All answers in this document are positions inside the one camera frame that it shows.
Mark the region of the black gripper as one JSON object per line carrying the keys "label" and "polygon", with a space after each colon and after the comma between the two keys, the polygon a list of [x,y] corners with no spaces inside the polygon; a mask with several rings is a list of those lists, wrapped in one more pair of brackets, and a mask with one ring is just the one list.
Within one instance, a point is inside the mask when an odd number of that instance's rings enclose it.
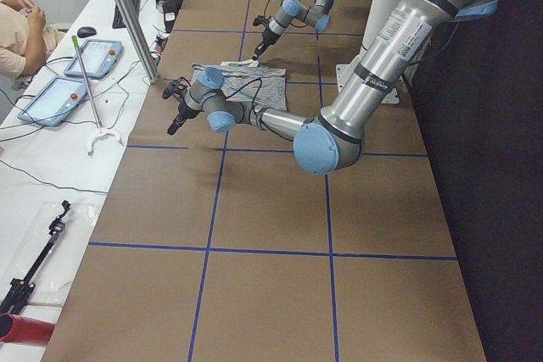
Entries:
{"label": "black gripper", "polygon": [[178,106],[178,115],[168,127],[167,134],[169,136],[175,135],[177,130],[182,127],[186,120],[194,119],[198,115],[199,110],[191,108],[186,102],[185,98],[182,98]]}
{"label": "black gripper", "polygon": [[258,60],[259,57],[267,50],[271,45],[274,45],[278,40],[278,34],[272,31],[270,28],[266,28],[262,32],[262,41],[258,47],[255,48],[252,59]]}

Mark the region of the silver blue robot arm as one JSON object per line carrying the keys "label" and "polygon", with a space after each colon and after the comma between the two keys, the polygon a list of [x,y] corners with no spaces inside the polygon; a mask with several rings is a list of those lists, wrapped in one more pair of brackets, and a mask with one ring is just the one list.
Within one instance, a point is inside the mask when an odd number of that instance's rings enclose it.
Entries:
{"label": "silver blue robot arm", "polygon": [[316,0],[313,6],[308,6],[300,0],[284,0],[273,16],[269,18],[257,16],[253,25],[263,25],[265,29],[251,59],[257,61],[267,48],[277,42],[295,19],[316,31],[325,31],[330,22],[329,11],[333,3],[334,0]]}
{"label": "silver blue robot arm", "polygon": [[205,114],[218,133],[237,124],[272,132],[294,144],[294,156],[307,172],[327,175],[351,166],[364,147],[364,127],[434,29],[447,22],[480,19],[496,11],[499,0],[398,0],[368,50],[350,64],[350,74],[332,104],[313,118],[272,109],[255,100],[234,102],[222,92],[223,74],[207,67],[177,95],[178,113],[168,128],[174,134]]}

